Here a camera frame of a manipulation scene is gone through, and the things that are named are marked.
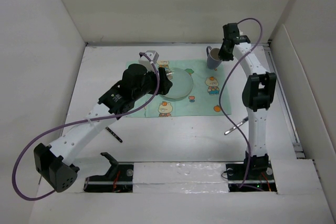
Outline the green floral plate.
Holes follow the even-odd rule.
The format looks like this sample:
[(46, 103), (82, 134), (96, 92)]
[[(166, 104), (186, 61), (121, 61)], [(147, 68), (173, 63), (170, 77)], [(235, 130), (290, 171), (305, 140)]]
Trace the green floral plate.
[(166, 71), (166, 75), (173, 84), (169, 92), (164, 95), (168, 99), (182, 99), (192, 91), (193, 79), (185, 70), (171, 68)]

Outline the purple ceramic mug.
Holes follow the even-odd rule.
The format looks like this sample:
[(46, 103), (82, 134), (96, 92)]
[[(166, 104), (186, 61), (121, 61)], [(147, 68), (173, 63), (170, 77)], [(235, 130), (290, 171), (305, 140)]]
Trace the purple ceramic mug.
[(214, 70), (222, 63), (222, 60), (218, 56), (219, 48), (212, 48), (211, 46), (207, 46), (206, 54), (207, 54), (206, 63), (208, 69)]

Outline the green cartoon print cloth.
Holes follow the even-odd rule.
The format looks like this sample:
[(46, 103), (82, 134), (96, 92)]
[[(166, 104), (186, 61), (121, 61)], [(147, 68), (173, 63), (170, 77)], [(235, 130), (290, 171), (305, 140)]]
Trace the green cartoon print cloth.
[(228, 88), (222, 90), (226, 79), (223, 66), (211, 70), (202, 59), (159, 60), (156, 65), (166, 71), (171, 68), (185, 70), (193, 79), (192, 91), (182, 99), (168, 99), (164, 95), (157, 95), (143, 109), (130, 114), (130, 118), (216, 116), (222, 115), (222, 110), (231, 114)]

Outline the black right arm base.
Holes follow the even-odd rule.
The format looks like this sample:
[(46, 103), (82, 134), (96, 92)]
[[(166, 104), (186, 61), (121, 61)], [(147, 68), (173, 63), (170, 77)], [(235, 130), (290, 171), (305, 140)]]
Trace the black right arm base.
[(221, 177), (228, 182), (230, 193), (235, 192), (276, 192), (276, 182), (268, 155), (253, 156), (242, 163), (227, 163)]

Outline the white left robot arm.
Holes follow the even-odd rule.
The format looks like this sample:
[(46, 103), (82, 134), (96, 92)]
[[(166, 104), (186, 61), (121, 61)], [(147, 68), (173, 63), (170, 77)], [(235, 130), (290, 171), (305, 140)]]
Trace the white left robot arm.
[(87, 119), (49, 145), (40, 143), (34, 148), (36, 170), (56, 192), (67, 190), (78, 177), (80, 168), (75, 159), (83, 148), (107, 126), (128, 115), (137, 100), (146, 94), (167, 94), (172, 85), (163, 67), (148, 71), (138, 63), (129, 65), (122, 79), (99, 98)]

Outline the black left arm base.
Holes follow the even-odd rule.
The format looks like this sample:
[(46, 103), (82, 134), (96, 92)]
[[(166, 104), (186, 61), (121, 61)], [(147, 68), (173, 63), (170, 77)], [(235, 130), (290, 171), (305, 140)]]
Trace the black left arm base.
[(134, 163), (118, 162), (107, 152), (100, 154), (108, 160), (109, 169), (102, 175), (87, 177), (83, 190), (86, 193), (132, 193)]

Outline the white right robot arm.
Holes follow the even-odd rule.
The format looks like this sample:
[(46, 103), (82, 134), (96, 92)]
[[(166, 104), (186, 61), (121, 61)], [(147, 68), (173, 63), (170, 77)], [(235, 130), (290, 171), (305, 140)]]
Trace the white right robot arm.
[(242, 102), (248, 114), (248, 144), (244, 163), (234, 168), (233, 174), (243, 179), (254, 179), (264, 173), (269, 164), (266, 148), (267, 112), (274, 100), (277, 76), (262, 66), (254, 54), (255, 47), (242, 35), (237, 23), (223, 26), (224, 38), (218, 56), (222, 61), (238, 60), (247, 81)]

